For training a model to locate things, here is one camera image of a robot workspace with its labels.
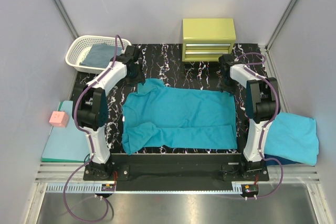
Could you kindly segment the teal t shirt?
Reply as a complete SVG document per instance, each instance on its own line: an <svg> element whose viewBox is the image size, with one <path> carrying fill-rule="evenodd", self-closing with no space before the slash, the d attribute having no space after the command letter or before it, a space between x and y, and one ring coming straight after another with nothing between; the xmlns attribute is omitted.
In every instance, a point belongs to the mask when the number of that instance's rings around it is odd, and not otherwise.
<svg viewBox="0 0 336 224"><path fill-rule="evenodd" d="M236 110L228 92L180 89L147 79L122 107L122 146L131 155L144 147L236 149Z"/></svg>

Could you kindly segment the yellow-green drawer cabinet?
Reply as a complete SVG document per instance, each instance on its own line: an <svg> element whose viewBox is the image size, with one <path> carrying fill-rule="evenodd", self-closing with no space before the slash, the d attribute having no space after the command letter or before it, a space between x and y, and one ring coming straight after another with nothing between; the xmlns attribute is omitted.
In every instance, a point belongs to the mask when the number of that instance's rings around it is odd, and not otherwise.
<svg viewBox="0 0 336 224"><path fill-rule="evenodd" d="M231 54L236 41L232 18L185 18L182 21L182 61L218 61Z"/></svg>

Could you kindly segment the white plastic laundry basket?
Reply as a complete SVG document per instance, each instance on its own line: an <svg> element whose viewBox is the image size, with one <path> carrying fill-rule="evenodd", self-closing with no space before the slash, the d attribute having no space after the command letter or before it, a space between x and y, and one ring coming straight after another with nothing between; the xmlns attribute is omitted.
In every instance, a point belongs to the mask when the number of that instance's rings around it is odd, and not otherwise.
<svg viewBox="0 0 336 224"><path fill-rule="evenodd" d="M99 68L96 66L84 66L82 63L85 61L87 55L89 54L93 45L106 44L109 46L117 46L117 55L125 52L127 46L132 44L124 38L117 39L117 44L115 44L114 37L106 36L94 36L94 35L84 35L80 36L74 40L65 56L65 61L69 66L74 67L79 72L100 74L105 71L106 67Z"/></svg>

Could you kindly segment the light blue t shirt pile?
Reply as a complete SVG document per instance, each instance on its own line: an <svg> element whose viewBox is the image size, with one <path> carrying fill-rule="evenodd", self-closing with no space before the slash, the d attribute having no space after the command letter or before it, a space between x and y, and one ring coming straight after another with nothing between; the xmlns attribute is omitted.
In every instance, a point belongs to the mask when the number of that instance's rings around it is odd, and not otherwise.
<svg viewBox="0 0 336 224"><path fill-rule="evenodd" d="M282 163L296 162L310 166L317 163L319 140L315 119L292 113L279 113L270 126L265 156Z"/></svg>

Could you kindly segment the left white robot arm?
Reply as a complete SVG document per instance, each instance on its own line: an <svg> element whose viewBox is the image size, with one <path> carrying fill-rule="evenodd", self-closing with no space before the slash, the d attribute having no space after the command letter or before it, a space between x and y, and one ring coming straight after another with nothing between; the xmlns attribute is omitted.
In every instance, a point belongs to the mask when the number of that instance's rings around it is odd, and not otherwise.
<svg viewBox="0 0 336 224"><path fill-rule="evenodd" d="M90 151L84 180L107 180L117 174L105 137L109 115L107 95L122 79L128 85L145 84L142 65L138 63L140 55L139 48L128 45L92 81L74 86L72 118L76 128L84 132Z"/></svg>

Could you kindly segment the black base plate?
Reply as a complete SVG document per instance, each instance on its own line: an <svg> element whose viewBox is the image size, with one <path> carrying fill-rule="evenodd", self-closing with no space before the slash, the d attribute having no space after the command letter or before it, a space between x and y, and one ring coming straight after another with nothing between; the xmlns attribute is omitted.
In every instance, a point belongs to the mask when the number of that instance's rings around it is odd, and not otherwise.
<svg viewBox="0 0 336 224"><path fill-rule="evenodd" d="M246 164L240 153L229 154L112 154L106 164L90 163L84 180L116 180L119 193L220 193L233 182L267 182L265 162Z"/></svg>

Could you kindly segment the green cutting mat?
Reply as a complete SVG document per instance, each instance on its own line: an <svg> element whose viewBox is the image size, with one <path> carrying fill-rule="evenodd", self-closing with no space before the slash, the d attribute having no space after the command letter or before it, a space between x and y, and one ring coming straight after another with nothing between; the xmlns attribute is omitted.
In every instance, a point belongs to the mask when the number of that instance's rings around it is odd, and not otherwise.
<svg viewBox="0 0 336 224"><path fill-rule="evenodd" d="M84 163L87 160L72 160L72 159L57 159L57 158L41 158L41 162L51 162L51 163Z"/></svg>

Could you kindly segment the folded grey-blue t shirt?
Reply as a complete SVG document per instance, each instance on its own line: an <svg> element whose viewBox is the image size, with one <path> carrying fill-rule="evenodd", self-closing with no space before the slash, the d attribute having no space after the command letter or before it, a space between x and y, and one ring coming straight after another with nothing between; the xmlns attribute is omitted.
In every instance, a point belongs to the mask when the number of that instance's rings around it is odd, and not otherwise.
<svg viewBox="0 0 336 224"><path fill-rule="evenodd" d="M81 66L106 68L114 56L115 46L107 44L95 44L91 47Z"/></svg>

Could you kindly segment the pink cube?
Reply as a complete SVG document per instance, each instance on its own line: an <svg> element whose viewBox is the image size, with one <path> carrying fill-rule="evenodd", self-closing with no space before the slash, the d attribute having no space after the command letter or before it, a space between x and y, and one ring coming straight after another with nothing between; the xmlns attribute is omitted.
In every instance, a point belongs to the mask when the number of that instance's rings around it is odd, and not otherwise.
<svg viewBox="0 0 336 224"><path fill-rule="evenodd" d="M66 127L69 116L64 111L53 111L49 119L49 123L54 127Z"/></svg>

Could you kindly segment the light blue clipboard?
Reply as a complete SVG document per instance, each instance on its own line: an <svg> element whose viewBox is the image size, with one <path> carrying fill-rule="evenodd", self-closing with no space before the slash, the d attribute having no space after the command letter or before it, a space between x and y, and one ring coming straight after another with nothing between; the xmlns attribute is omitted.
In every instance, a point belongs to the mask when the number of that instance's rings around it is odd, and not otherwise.
<svg viewBox="0 0 336 224"><path fill-rule="evenodd" d="M43 158L82 160L90 153L84 132L76 128L71 117L72 106L72 101L61 103L58 111L66 112L69 121L66 127L52 127Z"/></svg>

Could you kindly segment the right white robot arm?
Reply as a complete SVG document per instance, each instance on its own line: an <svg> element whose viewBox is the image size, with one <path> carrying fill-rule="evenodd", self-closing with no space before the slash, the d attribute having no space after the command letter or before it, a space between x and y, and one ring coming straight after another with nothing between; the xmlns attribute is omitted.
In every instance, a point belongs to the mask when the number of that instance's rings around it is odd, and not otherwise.
<svg viewBox="0 0 336 224"><path fill-rule="evenodd" d="M271 124L280 112L278 81L250 69L250 65L224 54L218 59L224 90L233 94L238 85L246 90L245 112L249 119L247 141L238 165L239 176L250 180L264 172L265 145Z"/></svg>

